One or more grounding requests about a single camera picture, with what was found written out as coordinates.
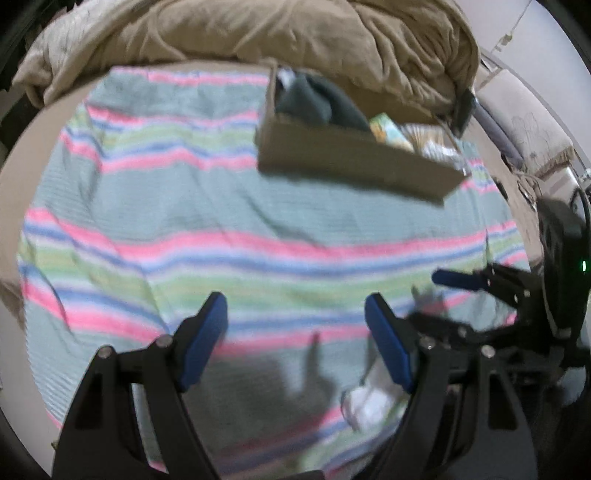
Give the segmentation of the cotton swab bag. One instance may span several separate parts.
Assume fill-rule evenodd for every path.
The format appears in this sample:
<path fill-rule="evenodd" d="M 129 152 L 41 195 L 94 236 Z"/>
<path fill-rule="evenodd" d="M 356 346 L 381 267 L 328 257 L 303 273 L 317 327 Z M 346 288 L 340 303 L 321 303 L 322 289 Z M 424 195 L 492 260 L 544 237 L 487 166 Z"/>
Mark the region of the cotton swab bag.
<path fill-rule="evenodd" d="M 444 127 L 417 123 L 404 124 L 402 132 L 417 154 L 458 171 L 465 169 L 466 162 L 457 142 Z"/>

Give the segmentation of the grey sock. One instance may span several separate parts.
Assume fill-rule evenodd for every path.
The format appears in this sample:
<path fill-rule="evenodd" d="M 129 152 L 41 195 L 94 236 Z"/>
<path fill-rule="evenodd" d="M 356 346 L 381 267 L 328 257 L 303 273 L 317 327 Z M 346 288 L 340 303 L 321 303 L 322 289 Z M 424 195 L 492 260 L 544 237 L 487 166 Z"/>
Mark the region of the grey sock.
<path fill-rule="evenodd" d="M 308 76 L 297 74 L 277 98 L 276 114 L 321 126 L 331 120 L 332 108 L 329 100 L 315 91 Z"/>
<path fill-rule="evenodd" d="M 317 81 L 317 89 L 318 93 L 321 93 L 325 101 L 328 102 L 329 124 L 370 133 L 370 123 L 367 116 L 360 111 L 360 108 L 342 88 L 321 77 Z"/>

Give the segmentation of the white crumpled tissue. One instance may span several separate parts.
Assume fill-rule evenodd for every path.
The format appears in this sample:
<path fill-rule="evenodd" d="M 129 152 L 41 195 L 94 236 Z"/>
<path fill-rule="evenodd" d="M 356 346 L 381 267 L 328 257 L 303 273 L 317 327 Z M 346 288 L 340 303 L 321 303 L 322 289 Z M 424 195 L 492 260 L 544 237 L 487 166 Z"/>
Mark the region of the white crumpled tissue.
<path fill-rule="evenodd" d="M 402 386 L 391 379 L 384 361 L 378 359 L 363 382 L 342 395 L 342 417 L 353 430 L 367 432 L 382 426 L 391 414 L 400 419 L 408 399 Z"/>

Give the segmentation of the brown cardboard box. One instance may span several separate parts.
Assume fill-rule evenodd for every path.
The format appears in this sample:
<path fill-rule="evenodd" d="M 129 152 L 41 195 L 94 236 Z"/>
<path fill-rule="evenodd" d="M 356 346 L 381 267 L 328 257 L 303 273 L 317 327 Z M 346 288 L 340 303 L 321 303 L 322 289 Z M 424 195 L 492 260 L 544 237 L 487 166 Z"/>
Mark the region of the brown cardboard box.
<path fill-rule="evenodd" d="M 318 92 L 317 81 L 322 76 L 317 73 L 279 66 L 270 70 L 266 104 L 256 131 L 257 162 L 263 172 L 348 182 L 438 203 L 470 178 L 470 167 L 461 152 L 466 167 L 458 171 L 425 158 L 415 150 L 410 152 L 377 142 L 372 130 L 366 133 L 329 123 L 312 126 L 276 114 L 277 98 L 297 74 L 308 76 Z M 342 90 L 369 121 L 386 113 L 401 129 L 404 124 L 438 125 L 452 137 L 446 126 L 415 107 L 397 100 L 383 100 L 377 94 Z"/>

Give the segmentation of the black phone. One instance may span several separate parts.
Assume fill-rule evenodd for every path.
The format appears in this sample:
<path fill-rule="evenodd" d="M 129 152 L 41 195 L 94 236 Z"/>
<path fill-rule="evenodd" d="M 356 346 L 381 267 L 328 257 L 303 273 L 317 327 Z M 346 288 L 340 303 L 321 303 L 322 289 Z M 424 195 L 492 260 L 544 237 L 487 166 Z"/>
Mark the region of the black phone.
<path fill-rule="evenodd" d="M 466 89 L 462 94 L 459 95 L 450 123 L 451 131 L 457 138 L 461 138 L 463 136 L 470 123 L 477 104 L 478 100 L 472 89 Z"/>

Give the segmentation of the beige flowered pillow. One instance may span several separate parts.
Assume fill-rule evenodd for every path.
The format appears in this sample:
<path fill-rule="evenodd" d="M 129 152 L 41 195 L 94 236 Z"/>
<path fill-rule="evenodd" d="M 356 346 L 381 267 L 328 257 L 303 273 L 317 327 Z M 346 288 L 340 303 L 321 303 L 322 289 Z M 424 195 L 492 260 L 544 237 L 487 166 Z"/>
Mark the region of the beige flowered pillow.
<path fill-rule="evenodd" d="M 520 170 L 545 179 L 575 159 L 569 135 L 509 70 L 492 75 L 477 90 L 477 98 L 522 159 Z"/>

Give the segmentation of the beige rumpled blanket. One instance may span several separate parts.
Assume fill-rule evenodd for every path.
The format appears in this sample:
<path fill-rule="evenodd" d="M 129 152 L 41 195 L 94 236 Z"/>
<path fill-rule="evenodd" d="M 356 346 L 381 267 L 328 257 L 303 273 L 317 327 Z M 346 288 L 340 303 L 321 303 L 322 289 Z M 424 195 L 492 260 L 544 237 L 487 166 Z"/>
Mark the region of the beige rumpled blanket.
<path fill-rule="evenodd" d="M 37 36 L 12 81 L 43 107 L 82 76 L 189 59 L 274 60 L 445 114 L 480 51 L 453 1 L 86 1 Z"/>

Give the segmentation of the striped colourful towel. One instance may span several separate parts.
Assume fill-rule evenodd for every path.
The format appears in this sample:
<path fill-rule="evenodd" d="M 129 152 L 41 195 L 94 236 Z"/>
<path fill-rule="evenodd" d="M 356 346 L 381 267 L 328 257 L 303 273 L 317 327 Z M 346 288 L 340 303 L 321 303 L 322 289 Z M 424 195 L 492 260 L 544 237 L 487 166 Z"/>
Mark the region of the striped colourful towel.
<path fill-rule="evenodd" d="M 32 375 L 63 426 L 96 350 L 142 348 L 219 291 L 229 326 L 184 401 L 217 470 L 348 479 L 396 431 L 398 400 L 353 427 L 342 397 L 377 360 L 368 295 L 477 329 L 514 319 L 484 293 L 440 288 L 439 268 L 526 268 L 505 199 L 469 143 L 471 178 L 443 205 L 263 174 L 266 74 L 111 70 L 62 127 L 17 259 Z"/>

